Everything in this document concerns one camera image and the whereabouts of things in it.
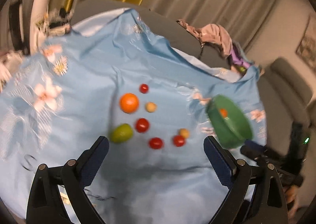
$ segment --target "green bowl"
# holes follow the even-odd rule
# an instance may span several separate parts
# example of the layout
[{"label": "green bowl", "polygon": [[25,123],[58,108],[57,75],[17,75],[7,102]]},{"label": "green bowl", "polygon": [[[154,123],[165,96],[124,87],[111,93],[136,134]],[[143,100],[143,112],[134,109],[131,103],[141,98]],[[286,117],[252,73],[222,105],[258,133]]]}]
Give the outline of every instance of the green bowl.
[{"label": "green bowl", "polygon": [[[226,118],[222,116],[220,109],[227,111]],[[252,129],[248,119],[229,98],[217,95],[207,105],[206,113],[223,148],[237,148],[243,145],[245,140],[252,140]]]}]

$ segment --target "silver bolt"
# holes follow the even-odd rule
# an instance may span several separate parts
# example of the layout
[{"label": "silver bolt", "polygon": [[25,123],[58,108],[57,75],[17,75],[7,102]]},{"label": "silver bolt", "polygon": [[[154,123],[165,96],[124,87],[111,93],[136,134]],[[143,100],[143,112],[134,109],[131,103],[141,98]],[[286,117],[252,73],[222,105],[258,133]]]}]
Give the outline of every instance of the silver bolt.
[{"label": "silver bolt", "polygon": [[40,166],[39,166],[39,170],[44,170],[46,168],[46,165],[45,164],[41,164]]},{"label": "silver bolt", "polygon": [[69,166],[74,166],[74,165],[76,164],[76,160],[69,160],[69,161],[67,162],[67,164],[68,164]]},{"label": "silver bolt", "polygon": [[269,164],[268,164],[268,168],[269,168],[270,170],[274,170],[274,165],[273,165],[272,163],[269,163]]},{"label": "silver bolt", "polygon": [[241,166],[244,166],[246,164],[246,162],[243,159],[238,159],[237,160],[237,164],[241,165]]}]

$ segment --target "green mango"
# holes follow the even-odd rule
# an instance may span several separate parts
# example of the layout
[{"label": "green mango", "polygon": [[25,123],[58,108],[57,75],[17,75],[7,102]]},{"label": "green mango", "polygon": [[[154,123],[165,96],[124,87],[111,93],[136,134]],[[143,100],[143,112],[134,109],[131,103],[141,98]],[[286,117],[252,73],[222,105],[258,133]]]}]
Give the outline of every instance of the green mango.
[{"label": "green mango", "polygon": [[123,143],[131,139],[133,136],[132,127],[127,124],[119,125],[115,130],[112,131],[110,135],[110,140],[113,143]]}]

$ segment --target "orange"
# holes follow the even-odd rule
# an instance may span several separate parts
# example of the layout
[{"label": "orange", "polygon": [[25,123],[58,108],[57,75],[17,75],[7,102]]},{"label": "orange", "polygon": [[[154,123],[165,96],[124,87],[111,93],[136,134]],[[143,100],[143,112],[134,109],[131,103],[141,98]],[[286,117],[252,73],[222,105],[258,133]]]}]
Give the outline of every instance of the orange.
[{"label": "orange", "polygon": [[127,93],[121,97],[119,105],[123,112],[133,113],[137,111],[139,107],[139,100],[134,94]]},{"label": "orange", "polygon": [[221,115],[223,116],[223,118],[226,118],[228,116],[228,112],[227,110],[221,108],[219,109],[219,112],[221,113]]}]

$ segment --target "small yellow ball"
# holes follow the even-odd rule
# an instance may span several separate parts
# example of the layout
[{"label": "small yellow ball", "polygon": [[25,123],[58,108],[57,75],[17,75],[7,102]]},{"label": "small yellow ball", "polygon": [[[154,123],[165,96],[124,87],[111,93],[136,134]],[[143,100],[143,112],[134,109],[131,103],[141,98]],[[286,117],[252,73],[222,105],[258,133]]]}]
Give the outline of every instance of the small yellow ball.
[{"label": "small yellow ball", "polygon": [[180,136],[183,136],[185,139],[190,137],[190,131],[186,128],[181,128],[178,133]]},{"label": "small yellow ball", "polygon": [[146,111],[149,113],[153,113],[157,110],[157,105],[153,102],[149,102],[146,104]]}]

